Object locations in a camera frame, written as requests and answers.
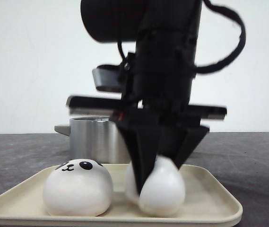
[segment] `panda face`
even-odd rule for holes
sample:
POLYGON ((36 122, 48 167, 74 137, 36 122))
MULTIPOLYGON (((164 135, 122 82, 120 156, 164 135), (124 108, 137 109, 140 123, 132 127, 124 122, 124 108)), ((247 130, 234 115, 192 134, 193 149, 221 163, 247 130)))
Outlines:
POLYGON ((90 159, 74 159, 68 162, 63 163, 62 165, 56 167, 55 170, 63 171, 63 172, 70 172, 73 170, 91 170, 93 168, 103 167, 102 164, 90 160, 90 159))

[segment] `mouth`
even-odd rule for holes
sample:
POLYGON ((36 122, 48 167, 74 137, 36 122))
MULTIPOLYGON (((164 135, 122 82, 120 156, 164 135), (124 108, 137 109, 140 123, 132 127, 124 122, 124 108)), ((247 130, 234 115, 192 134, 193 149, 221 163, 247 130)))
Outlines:
POLYGON ((74 169, 69 169, 69 167, 67 168, 67 169, 62 169, 62 171, 72 171, 72 170, 74 170, 74 169))

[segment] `tray rim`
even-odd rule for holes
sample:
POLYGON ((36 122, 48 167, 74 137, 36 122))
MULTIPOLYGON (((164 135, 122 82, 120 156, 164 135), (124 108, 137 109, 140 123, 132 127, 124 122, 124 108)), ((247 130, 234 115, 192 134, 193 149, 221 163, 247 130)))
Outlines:
MULTIPOLYGON (((104 166, 124 166, 127 164, 103 164, 104 166)), ((0 194, 0 199, 4 196, 6 196, 6 194, 8 194, 10 191, 14 190, 15 188, 26 184, 28 181, 32 180, 32 178, 35 178, 37 175, 39 175, 41 172, 50 170, 52 168, 56 168, 59 165, 56 166, 51 166, 48 168, 45 168, 39 172, 37 172, 36 174, 32 175, 31 177, 27 178, 26 180, 22 181, 21 183, 15 185, 14 187, 10 188, 9 190, 5 191, 4 193, 0 194)), ((238 211, 231 215, 228 216, 226 218, 220 218, 220 219, 212 219, 211 221, 208 220, 197 220, 197 219, 182 219, 182 218, 158 218, 158 217, 137 217, 137 218, 116 218, 116 217, 100 217, 100 216, 96 216, 96 217, 84 217, 84 216, 45 216, 43 217, 43 219, 41 218, 32 218, 32 217, 26 217, 26 216, 22 216, 22 217, 12 217, 12 216, 5 216, 5 215, 1 215, 0 214, 0 222, 7 220, 7 221, 60 221, 60 222, 70 222, 70 221, 82 221, 82 222, 117 222, 117 223, 122 223, 122 222, 132 222, 132 223, 184 223, 184 224, 222 224, 222 223, 228 223, 228 222, 233 222, 233 221, 240 221, 242 218, 242 214, 243 214, 243 207, 241 205, 241 203, 219 182, 219 180, 217 180, 210 171, 208 171, 207 169, 200 167, 200 166, 195 166, 195 165, 187 165, 184 164, 182 165, 182 168, 184 166, 188 166, 190 168, 197 168, 199 170, 205 171, 207 174, 209 174, 217 184, 219 184, 219 186, 223 189, 223 191, 225 193, 227 193, 232 200, 236 203, 236 205, 238 206, 238 211)))

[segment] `pot handle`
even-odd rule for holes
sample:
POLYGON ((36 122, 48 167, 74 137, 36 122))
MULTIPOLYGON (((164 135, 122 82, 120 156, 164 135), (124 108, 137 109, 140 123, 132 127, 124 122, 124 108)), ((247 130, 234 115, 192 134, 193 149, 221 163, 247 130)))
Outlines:
POLYGON ((70 136, 70 125, 68 124, 61 124, 54 126, 54 130, 60 134, 70 136))

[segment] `white squishy toy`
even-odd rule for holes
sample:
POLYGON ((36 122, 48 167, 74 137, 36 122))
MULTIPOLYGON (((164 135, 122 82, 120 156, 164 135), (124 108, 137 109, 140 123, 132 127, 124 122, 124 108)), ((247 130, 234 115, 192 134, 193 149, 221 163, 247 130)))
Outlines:
POLYGON ((168 217, 175 214, 183 204, 185 183, 173 161, 159 155, 140 195, 137 193, 130 162, 126 171, 125 194, 143 212, 152 216, 168 217))
POLYGON ((97 216, 110 206, 113 183, 108 170, 90 159, 74 159, 47 178, 43 201, 56 216, 97 216))

